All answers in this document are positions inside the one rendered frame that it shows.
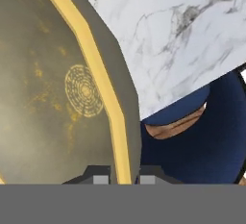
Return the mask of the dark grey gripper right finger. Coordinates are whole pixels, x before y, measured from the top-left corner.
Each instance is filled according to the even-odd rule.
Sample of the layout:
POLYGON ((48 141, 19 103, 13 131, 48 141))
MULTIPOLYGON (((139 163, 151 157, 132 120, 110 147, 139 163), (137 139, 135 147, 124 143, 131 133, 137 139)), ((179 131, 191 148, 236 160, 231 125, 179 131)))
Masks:
POLYGON ((181 181, 166 175, 160 166, 142 165, 139 170, 138 183, 140 185, 178 185, 181 181))

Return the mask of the blue cushioned stool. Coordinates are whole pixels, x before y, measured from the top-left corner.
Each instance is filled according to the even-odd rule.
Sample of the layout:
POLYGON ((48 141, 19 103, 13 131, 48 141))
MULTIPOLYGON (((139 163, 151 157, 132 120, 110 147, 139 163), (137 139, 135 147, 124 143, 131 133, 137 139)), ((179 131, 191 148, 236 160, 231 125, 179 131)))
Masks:
POLYGON ((237 184, 246 169, 246 89, 233 70, 143 119, 141 163, 184 184, 237 184))

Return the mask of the grey bowl with gold rim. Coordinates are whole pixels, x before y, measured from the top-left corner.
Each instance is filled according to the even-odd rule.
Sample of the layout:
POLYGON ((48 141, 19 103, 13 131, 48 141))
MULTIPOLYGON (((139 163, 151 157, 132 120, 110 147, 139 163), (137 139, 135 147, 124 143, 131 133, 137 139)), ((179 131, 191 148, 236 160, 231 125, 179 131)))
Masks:
POLYGON ((138 100, 88 0, 0 0, 0 183, 64 184, 89 165, 135 181, 138 100))

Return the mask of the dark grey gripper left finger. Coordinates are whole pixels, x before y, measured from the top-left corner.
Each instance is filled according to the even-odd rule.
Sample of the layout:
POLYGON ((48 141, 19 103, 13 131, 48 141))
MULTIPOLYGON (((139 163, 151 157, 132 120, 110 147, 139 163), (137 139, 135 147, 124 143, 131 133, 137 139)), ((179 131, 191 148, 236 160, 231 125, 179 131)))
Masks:
POLYGON ((65 185, 109 185, 111 183, 111 168, 108 165, 89 165, 85 172, 65 185))

